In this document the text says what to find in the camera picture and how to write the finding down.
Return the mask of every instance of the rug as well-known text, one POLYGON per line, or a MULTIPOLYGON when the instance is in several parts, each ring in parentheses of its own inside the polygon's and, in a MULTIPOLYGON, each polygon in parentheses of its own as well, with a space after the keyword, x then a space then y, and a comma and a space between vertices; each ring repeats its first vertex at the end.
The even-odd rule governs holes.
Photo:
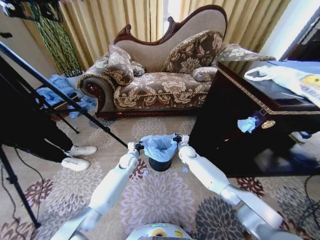
MULTIPOLYGON (((77 130, 76 134, 64 122, 57 124, 76 145, 92 145, 98 151, 84 156, 90 167, 81 172, 62 168, 59 164, 45 161, 19 151, 22 159, 35 167, 44 177, 40 196, 39 216, 41 227, 33 233, 33 224, 22 206, 14 188, 5 180, 15 199, 19 221, 17 231, 26 240, 48 240, 69 218, 83 211, 91 194, 100 181, 119 162, 126 148, 90 122, 84 116, 66 118, 77 130)), ((194 116, 137 117, 99 121, 124 142, 139 141, 146 135, 189 134, 195 123, 194 116)), ((303 147, 320 156, 320 135, 315 134, 303 147)), ((39 176, 23 165, 14 150, 4 148, 19 183, 35 213, 41 188, 39 176)), ((124 240, 135 228, 151 223, 172 223, 181 226, 198 240, 242 240, 244 228, 236 218, 236 210, 207 190, 190 171, 185 171, 177 154, 165 172, 154 171, 148 157, 141 151, 138 166, 119 201, 103 216, 94 230, 84 234, 91 240, 124 240)), ((283 216, 282 228, 304 240, 320 239, 309 201, 304 191, 306 176, 288 177, 241 177, 229 181, 244 190, 251 191, 267 202, 283 216)), ((313 203, 320 198, 320 177, 313 177, 308 192, 313 203)), ((12 219, 13 206, 5 191, 0 189, 0 239, 23 240, 16 232, 17 223, 12 219)))

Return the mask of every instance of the sofa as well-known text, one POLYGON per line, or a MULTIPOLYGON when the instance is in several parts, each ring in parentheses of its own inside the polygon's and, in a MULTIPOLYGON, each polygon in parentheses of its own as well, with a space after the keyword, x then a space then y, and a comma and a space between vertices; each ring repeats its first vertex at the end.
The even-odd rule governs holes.
POLYGON ((274 60, 224 43, 227 16, 220 6, 200 7, 182 22, 172 17, 168 20, 168 30, 155 42, 135 38, 128 24, 109 53, 79 79, 78 88, 98 99, 97 117, 196 114, 214 80, 218 61, 274 60), (114 55, 123 57, 120 71, 113 69, 114 55))

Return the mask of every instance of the brass lock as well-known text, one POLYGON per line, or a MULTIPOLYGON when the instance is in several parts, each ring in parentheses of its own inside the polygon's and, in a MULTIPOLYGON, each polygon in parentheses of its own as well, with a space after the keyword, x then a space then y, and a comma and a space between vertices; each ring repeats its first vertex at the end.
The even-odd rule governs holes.
POLYGON ((273 125, 276 124, 276 121, 274 120, 268 120, 268 121, 265 121, 264 123, 262 123, 261 127, 263 129, 268 129, 268 128, 271 128, 273 125))

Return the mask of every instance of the wall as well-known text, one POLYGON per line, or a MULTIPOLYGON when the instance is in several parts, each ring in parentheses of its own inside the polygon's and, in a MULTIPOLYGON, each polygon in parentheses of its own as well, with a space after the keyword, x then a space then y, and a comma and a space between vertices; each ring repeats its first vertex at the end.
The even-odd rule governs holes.
MULTIPOLYGON (((32 67, 38 70, 46 78, 56 74, 55 69, 49 63, 38 44, 26 28, 23 21, 16 17, 8 17, 0 11, 0 32, 11 33, 13 37, 3 38, 2 41, 11 50, 23 58, 32 67)), ((15 62, 5 56, 2 52, 0 55, 33 87, 38 88, 41 84, 37 79, 19 67, 15 62)))
POLYGON ((291 0, 260 54, 279 60, 319 7, 319 0, 291 0))

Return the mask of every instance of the shoe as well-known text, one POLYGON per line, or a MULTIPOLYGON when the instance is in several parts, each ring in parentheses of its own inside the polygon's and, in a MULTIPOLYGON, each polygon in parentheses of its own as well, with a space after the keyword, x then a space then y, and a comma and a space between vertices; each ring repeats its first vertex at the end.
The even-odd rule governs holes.
POLYGON ((83 159, 66 157, 62 160, 61 165, 64 168, 79 172, 86 170, 90 166, 90 163, 83 159))
POLYGON ((76 146, 73 145, 70 151, 66 151, 65 154, 69 157, 87 156, 94 154, 97 151, 95 146, 76 146))
POLYGON ((297 140, 299 143, 304 144, 308 141, 309 138, 312 137, 312 134, 309 134, 305 131, 294 131, 290 134, 290 136, 294 138, 294 140, 297 140))

